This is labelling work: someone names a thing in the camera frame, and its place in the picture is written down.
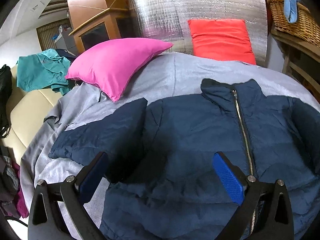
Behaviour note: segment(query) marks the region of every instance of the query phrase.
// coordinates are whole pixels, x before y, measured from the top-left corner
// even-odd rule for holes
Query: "magenta cloth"
[[[104,41],[78,56],[66,79],[92,84],[115,102],[136,71],[172,46],[170,42],[147,38]]]
[[[13,167],[14,171],[17,173],[18,179],[20,181],[20,166],[17,163],[12,162],[12,167]],[[19,214],[23,218],[27,218],[29,216],[29,211],[28,211],[28,208],[27,208],[26,203],[24,201],[24,196],[22,193],[21,184],[19,184],[19,189],[18,189],[17,194],[14,197],[13,202],[16,205],[16,209],[19,212]]]

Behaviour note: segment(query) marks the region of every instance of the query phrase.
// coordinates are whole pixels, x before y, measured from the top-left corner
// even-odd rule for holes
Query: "red cushion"
[[[188,20],[195,56],[256,64],[245,21]]]

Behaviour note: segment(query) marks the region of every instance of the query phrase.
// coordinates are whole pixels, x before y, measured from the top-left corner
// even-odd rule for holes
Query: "wicker basket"
[[[268,3],[277,31],[291,34],[320,47],[320,28],[305,6],[297,3],[298,20],[295,23],[289,23],[283,12],[284,0],[268,0]]]

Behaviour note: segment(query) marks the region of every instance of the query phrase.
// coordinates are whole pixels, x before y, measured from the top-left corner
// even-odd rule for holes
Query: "cream leather seat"
[[[17,66],[11,72],[12,94],[6,106],[11,130],[2,143],[9,147],[11,156],[20,165],[21,157],[41,127],[44,117],[62,95],[51,89],[25,92],[17,88]]]

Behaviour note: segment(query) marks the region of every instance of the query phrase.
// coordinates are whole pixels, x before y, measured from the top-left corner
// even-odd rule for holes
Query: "metal screw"
[[[66,181],[67,182],[73,182],[75,180],[75,176],[73,176],[73,175],[70,175],[70,176],[68,176],[67,178],[66,178]]]
[[[278,179],[278,184],[280,185],[280,186],[283,186],[284,185],[284,181],[282,180],[282,179]]]
[[[256,177],[253,176],[253,175],[249,175],[249,176],[248,176],[248,181],[250,181],[250,182],[255,182],[255,181],[256,181]]]
[[[39,180],[37,181],[37,185],[38,185],[38,186],[41,186],[42,184],[44,184],[44,179],[39,179]]]

